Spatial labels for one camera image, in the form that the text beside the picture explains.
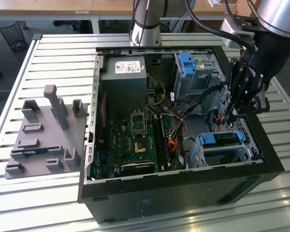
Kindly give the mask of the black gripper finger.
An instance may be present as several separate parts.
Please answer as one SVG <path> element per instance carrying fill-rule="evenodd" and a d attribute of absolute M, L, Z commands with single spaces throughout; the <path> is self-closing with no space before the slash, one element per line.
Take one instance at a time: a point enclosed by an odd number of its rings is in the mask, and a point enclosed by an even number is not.
<path fill-rule="evenodd" d="M 245 64 L 240 59 L 232 58 L 230 61 L 229 75 L 227 78 L 228 90 L 230 92 L 230 102 L 227 106 L 225 116 L 226 121 L 234 121 L 233 111 L 237 108 L 243 88 L 242 79 L 245 79 Z"/>
<path fill-rule="evenodd" d="M 246 116 L 269 112 L 270 104 L 265 96 L 266 87 L 268 86 L 263 84 L 261 91 L 255 95 L 244 94 L 235 107 L 236 113 L 239 116 Z"/>

